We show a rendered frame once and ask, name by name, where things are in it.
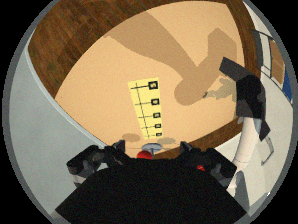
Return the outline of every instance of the black square marker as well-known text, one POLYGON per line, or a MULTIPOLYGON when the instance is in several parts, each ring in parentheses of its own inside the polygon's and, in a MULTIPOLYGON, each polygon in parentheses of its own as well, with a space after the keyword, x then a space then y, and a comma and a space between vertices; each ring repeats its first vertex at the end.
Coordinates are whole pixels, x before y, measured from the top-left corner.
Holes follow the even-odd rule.
POLYGON ((160 113, 153 113, 153 118, 159 118, 160 117, 160 113))
POLYGON ((152 99, 151 100, 151 105, 154 106, 154 105, 159 105, 159 99, 152 99))
POLYGON ((153 81, 153 82, 148 82, 149 89, 158 89, 158 82, 153 81))

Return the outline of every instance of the blue object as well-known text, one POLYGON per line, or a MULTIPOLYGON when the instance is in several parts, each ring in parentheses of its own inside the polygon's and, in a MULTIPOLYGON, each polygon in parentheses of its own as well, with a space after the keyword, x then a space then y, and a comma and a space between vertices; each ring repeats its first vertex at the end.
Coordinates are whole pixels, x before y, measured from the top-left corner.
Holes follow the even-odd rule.
POLYGON ((284 85, 283 85, 282 90, 288 97, 289 101, 291 101, 292 100, 292 91, 291 91, 290 79, 289 79, 287 70, 285 70, 285 79, 284 79, 284 85))

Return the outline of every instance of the gray wall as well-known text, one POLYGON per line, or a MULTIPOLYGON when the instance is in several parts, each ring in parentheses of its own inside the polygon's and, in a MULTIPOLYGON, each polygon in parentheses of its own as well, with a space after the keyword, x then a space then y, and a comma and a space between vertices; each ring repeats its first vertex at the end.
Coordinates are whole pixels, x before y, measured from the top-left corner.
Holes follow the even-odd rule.
POLYGON ((74 189, 66 163, 92 144, 104 144, 72 120, 50 97, 23 51, 10 96, 10 132, 22 175, 51 213, 74 189))

